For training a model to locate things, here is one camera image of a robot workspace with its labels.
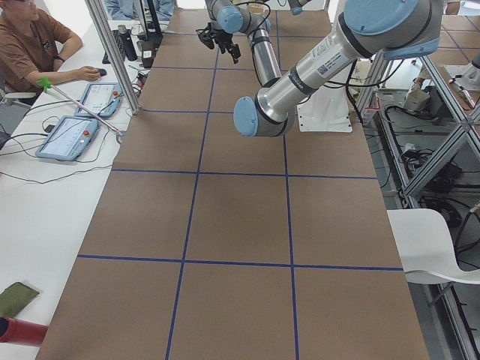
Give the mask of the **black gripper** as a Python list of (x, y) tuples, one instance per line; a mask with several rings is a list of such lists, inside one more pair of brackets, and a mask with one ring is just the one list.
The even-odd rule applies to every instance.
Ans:
[(208, 49), (213, 50), (217, 44), (221, 49), (226, 49), (234, 63), (239, 62), (241, 57), (239, 45), (233, 43), (233, 35), (225, 32), (217, 22), (210, 22), (208, 28), (197, 29), (196, 35)]

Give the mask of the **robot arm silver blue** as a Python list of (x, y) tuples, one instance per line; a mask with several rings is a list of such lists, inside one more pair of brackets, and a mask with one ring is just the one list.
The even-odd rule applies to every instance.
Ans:
[(288, 0), (290, 12), (293, 16), (299, 15), (303, 11), (303, 7), (311, 0)]
[(269, 40), (267, 20), (231, 1), (205, 3), (210, 23), (198, 32), (210, 48), (228, 47), (245, 34), (256, 61), (261, 89), (235, 103), (235, 129), (246, 137), (277, 137), (290, 130), (293, 110), (333, 76), (357, 59), (382, 52), (386, 60), (434, 53), (440, 42), (442, 1), (347, 1), (337, 24), (287, 73), (282, 74)]

